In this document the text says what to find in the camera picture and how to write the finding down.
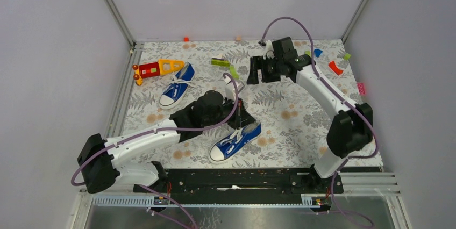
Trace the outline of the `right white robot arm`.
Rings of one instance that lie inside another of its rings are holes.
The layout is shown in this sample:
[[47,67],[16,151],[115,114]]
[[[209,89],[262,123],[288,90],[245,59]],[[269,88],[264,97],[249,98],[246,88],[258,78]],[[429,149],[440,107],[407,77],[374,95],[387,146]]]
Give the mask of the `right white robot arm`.
[[351,157],[373,141],[373,110],[346,97],[316,66],[312,54],[299,55],[290,37],[275,41],[260,40],[261,56],[250,59],[247,84],[279,82],[285,76],[304,88],[332,119],[326,142],[328,149],[313,165],[308,178],[311,190],[322,192],[329,177]]

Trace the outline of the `blue sneaker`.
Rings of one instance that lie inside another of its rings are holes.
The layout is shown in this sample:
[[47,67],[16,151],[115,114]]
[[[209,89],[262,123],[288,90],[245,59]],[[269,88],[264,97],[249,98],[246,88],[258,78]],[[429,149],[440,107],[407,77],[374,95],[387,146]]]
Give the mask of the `blue sneaker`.
[[214,164],[228,161],[244,146],[257,139],[261,132],[262,128],[260,121],[255,121],[240,129],[234,130],[212,145],[208,152],[209,161]]
[[159,98],[158,105],[161,109],[170,110],[176,107],[182,101],[189,87],[193,87],[195,70],[189,62],[173,74],[171,83],[164,90]]

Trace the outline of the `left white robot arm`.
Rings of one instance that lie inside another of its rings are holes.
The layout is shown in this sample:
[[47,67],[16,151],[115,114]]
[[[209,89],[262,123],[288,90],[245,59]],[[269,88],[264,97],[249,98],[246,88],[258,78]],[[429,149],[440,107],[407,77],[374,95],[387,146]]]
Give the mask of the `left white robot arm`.
[[162,165],[157,161],[132,163],[132,158],[163,145],[188,141],[224,124],[237,130],[255,121],[241,98],[229,99],[217,91],[207,91],[150,128],[107,139],[99,133],[91,135],[77,157],[79,168],[72,185],[78,185],[76,176],[82,174],[81,185],[91,194],[115,184],[142,184],[155,192],[162,191],[167,184]]

